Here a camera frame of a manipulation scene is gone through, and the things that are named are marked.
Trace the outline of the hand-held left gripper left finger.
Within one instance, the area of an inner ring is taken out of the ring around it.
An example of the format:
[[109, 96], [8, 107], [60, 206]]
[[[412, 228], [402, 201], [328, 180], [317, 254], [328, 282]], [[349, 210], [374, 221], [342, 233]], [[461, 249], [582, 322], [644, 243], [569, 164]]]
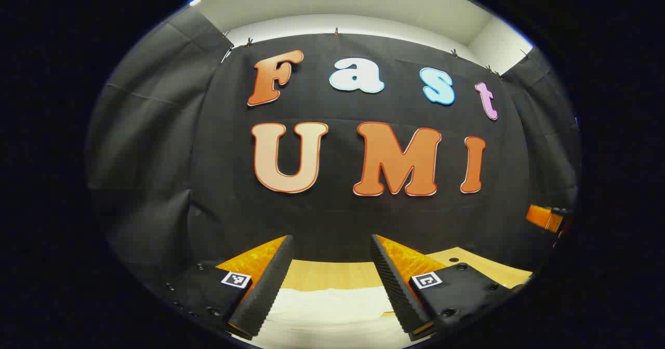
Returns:
[[183, 316], [222, 335], [256, 337], [275, 302], [295, 252], [281, 236], [227, 261], [199, 261], [157, 284], [157, 295]]

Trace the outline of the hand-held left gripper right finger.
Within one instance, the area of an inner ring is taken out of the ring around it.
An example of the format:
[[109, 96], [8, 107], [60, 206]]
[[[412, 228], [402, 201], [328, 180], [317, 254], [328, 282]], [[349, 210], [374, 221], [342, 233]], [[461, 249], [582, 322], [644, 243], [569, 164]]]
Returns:
[[519, 292], [532, 276], [460, 247], [423, 254], [376, 234], [370, 256], [412, 341], [457, 334]]

